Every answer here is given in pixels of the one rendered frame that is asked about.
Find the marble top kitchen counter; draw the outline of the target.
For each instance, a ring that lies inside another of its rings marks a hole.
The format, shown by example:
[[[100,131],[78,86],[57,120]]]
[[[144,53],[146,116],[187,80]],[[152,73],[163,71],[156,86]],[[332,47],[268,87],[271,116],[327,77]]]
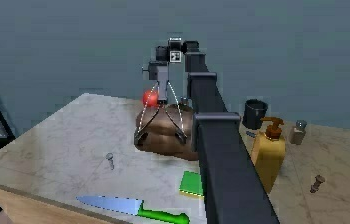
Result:
[[[0,205],[14,224],[164,224],[86,206],[81,195],[141,199],[207,224],[203,200],[179,191],[198,164],[134,147],[140,109],[136,100],[83,94],[0,149]],[[311,193],[317,175],[326,181]],[[350,130],[308,125],[301,145],[287,145],[270,200],[281,224],[350,224]]]

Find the brown pepper shaker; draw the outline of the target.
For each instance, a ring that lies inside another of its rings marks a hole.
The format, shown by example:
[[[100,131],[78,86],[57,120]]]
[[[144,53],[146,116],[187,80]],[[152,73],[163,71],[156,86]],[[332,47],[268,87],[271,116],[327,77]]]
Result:
[[[315,177],[315,182],[310,187],[311,193],[316,193],[319,190],[319,187],[322,183],[324,183],[326,179],[322,175],[317,175]]]

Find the brown bread loaf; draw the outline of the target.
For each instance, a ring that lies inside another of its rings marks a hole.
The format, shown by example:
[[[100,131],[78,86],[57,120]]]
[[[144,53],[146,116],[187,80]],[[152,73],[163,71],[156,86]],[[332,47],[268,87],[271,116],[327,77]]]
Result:
[[[188,161],[197,161],[198,153],[193,152],[191,149],[192,143],[192,119],[193,109],[186,105],[180,105],[182,111],[184,132],[187,135],[187,142],[182,145],[179,140],[175,137],[175,126],[172,124],[170,119],[167,117],[165,111],[171,115],[173,120],[180,124],[179,114],[176,108],[176,104],[168,105],[166,108],[160,108],[159,113],[154,118],[152,123],[148,126],[146,131],[148,136],[142,145],[135,145],[140,151],[153,152],[164,156],[173,156]],[[154,112],[154,108],[149,109],[146,116],[150,117]],[[136,117],[136,128],[139,124],[139,116]]]

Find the grey salt shaker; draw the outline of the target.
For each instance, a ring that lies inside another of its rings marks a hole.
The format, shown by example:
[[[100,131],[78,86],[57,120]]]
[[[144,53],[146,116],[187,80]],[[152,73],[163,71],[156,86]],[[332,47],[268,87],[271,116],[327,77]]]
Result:
[[[301,145],[306,135],[307,122],[305,120],[297,120],[289,134],[289,142],[294,145]]]

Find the black cup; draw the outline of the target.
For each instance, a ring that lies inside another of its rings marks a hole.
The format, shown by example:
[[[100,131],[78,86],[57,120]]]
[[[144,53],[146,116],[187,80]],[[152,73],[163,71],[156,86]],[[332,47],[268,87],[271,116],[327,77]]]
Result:
[[[245,102],[243,125],[247,129],[257,130],[262,126],[262,118],[265,117],[268,104],[258,100],[249,99]]]

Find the yellow soap bottle brown pump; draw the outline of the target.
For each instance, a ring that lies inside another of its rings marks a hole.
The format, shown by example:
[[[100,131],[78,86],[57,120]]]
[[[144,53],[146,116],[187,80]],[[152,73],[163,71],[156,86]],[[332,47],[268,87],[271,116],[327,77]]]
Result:
[[[265,131],[258,131],[255,135],[251,160],[265,192],[270,193],[286,153],[285,138],[281,129],[284,121],[277,117],[264,117],[262,121],[269,121],[270,125]]]

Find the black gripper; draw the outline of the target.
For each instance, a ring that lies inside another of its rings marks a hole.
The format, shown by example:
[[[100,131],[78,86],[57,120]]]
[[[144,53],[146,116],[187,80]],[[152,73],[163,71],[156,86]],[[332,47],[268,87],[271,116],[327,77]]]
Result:
[[[156,80],[157,83],[153,85],[150,90],[155,90],[158,93],[158,106],[157,107],[147,107],[143,105],[141,115],[139,116],[139,124],[134,133],[134,144],[142,145],[145,139],[148,136],[146,129],[152,123],[154,118],[159,113],[160,106],[159,104],[166,104],[168,102],[167,95],[167,85],[170,87],[170,90],[175,99],[176,108],[179,114],[180,124],[177,124],[168,111],[165,111],[167,117],[170,119],[172,124],[175,126],[175,137],[179,140],[182,145],[185,145],[187,142],[187,135],[184,132],[184,123],[182,111],[180,109],[179,100],[177,99],[174,88],[172,87],[169,81],[169,50],[166,46],[158,46],[155,49],[155,60],[150,61],[146,69],[142,69],[143,72],[148,73],[150,80]],[[150,117],[147,117],[146,114],[149,109],[154,108],[154,112]]]

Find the green sponge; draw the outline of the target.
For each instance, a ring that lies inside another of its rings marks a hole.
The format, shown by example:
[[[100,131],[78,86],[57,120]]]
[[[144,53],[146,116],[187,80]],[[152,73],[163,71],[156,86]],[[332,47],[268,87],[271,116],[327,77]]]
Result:
[[[179,185],[179,191],[188,195],[203,197],[201,176],[195,172],[185,171]]]

